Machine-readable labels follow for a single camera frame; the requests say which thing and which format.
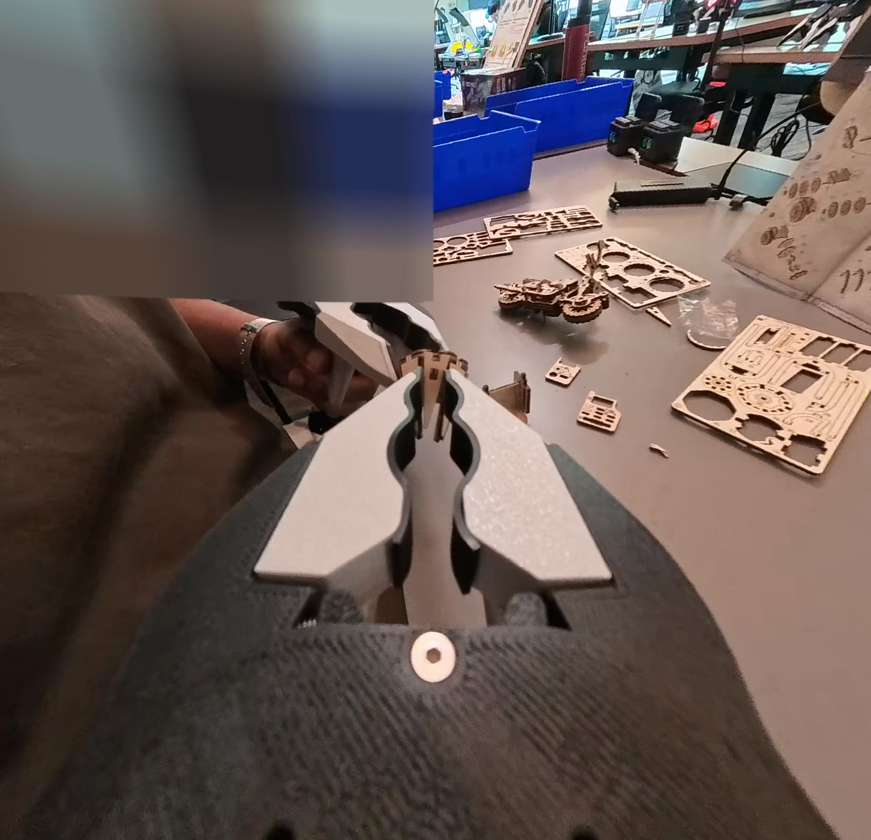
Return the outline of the fan-shaped wooden puzzle part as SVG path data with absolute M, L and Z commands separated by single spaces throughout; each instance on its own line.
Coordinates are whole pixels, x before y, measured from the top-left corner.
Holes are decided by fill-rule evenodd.
M 416 436 L 422 438 L 423 431 L 430 428 L 434 420 L 433 439 L 441 442 L 445 437 L 444 389 L 445 377 L 452 369 L 467 377 L 468 361 L 451 351 L 420 349 L 407 355 L 400 362 L 401 375 L 419 374 L 416 387 L 419 398 Z

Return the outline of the wooden puzzle sheet, small cutouts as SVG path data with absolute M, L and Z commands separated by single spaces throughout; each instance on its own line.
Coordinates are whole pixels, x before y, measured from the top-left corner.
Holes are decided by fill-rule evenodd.
M 507 240 L 493 240 L 486 231 L 433 239 L 433 265 L 435 267 L 512 253 L 513 249 Z

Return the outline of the long background table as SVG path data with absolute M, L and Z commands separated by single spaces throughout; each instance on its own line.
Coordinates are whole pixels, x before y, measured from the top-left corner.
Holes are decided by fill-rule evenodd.
M 761 18 L 731 18 L 720 36 L 720 46 L 734 47 L 781 39 L 809 16 L 815 4 L 808 8 Z M 656 29 L 643 38 L 623 36 L 589 42 L 586 50 L 585 73 L 619 72 L 631 77 L 642 71 L 694 72 L 714 45 L 718 24 L 705 33 L 691 32 L 673 36 L 669 28 Z M 537 41 L 528 46 L 528 59 L 543 58 L 550 81 L 574 76 L 563 64 L 564 38 Z

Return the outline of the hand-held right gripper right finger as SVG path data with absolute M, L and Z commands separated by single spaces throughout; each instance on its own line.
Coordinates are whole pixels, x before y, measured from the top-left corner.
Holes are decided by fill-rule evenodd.
M 450 458 L 461 472 L 451 508 L 450 564 L 477 593 L 485 626 L 519 594 L 613 584 L 609 564 L 546 442 L 481 388 L 445 375 Z

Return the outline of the clear plastic bag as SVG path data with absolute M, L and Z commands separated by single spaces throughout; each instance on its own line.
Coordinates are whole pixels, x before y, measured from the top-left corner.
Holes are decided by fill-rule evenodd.
M 739 332 L 737 303 L 711 297 L 681 295 L 677 299 L 680 323 L 697 340 L 732 341 Z

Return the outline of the person's left forearm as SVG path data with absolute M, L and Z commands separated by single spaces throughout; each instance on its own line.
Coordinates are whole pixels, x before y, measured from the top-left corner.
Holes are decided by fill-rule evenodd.
M 172 298 L 170 302 L 215 366 L 227 376 L 241 377 L 242 327 L 255 317 L 208 299 Z

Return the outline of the wooden puzzle sheet, round holes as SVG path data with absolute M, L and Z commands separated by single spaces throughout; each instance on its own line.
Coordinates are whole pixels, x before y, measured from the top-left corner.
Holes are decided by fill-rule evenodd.
M 564 248 L 554 256 L 634 310 L 658 307 L 710 286 L 709 280 L 616 237 Z

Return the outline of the standing instruction booklet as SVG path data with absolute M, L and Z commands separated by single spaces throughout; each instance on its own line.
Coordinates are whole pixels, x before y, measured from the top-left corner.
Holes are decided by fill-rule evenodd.
M 869 72 L 724 261 L 869 332 Z

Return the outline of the standing printed board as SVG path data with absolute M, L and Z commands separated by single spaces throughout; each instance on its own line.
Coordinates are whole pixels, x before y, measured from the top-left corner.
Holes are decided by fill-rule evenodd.
M 544 0 L 505 0 L 484 58 L 485 69 L 517 69 Z

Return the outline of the dark printed box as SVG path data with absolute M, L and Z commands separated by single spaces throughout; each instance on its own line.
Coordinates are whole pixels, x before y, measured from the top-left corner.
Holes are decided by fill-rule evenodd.
M 491 66 L 466 70 L 460 74 L 463 114 L 483 116 L 490 96 L 523 89 L 526 83 L 525 67 Z

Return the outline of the wooden puzzle sheet, long cutouts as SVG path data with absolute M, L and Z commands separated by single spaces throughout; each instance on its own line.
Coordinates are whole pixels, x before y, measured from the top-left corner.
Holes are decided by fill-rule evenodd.
M 485 217 L 484 226 L 494 241 L 516 241 L 599 229 L 603 223 L 587 206 L 571 205 Z

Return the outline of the person's brown clothing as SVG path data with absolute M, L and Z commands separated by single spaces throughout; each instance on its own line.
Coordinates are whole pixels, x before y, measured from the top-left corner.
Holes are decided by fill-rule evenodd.
M 1 833 L 90 733 L 142 620 L 290 454 L 167 298 L 1 298 Z

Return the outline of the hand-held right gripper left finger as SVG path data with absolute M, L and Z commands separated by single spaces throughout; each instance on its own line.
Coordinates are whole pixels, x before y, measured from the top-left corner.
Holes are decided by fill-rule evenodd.
M 407 624 L 412 563 L 407 470 L 419 435 L 419 371 L 315 444 L 255 566 L 257 580 L 350 594 L 365 616 Z

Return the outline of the dark brown table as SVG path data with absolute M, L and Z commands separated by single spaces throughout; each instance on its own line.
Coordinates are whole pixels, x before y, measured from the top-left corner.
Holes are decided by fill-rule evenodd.
M 732 47 L 717 53 L 715 66 L 727 69 L 724 79 L 724 109 L 713 141 L 731 145 L 742 120 L 740 149 L 755 149 L 767 128 L 779 96 L 796 96 L 809 107 L 813 124 L 828 125 L 833 115 L 822 105 L 821 83 L 827 68 L 841 53 L 841 44 L 799 50 L 781 47 Z

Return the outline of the wooden sidecar model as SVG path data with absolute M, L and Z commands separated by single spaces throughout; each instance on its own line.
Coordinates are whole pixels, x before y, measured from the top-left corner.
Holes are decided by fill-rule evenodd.
M 485 384 L 483 392 L 503 406 L 518 420 L 528 423 L 531 390 L 525 373 L 515 371 L 511 383 L 495 388 Z

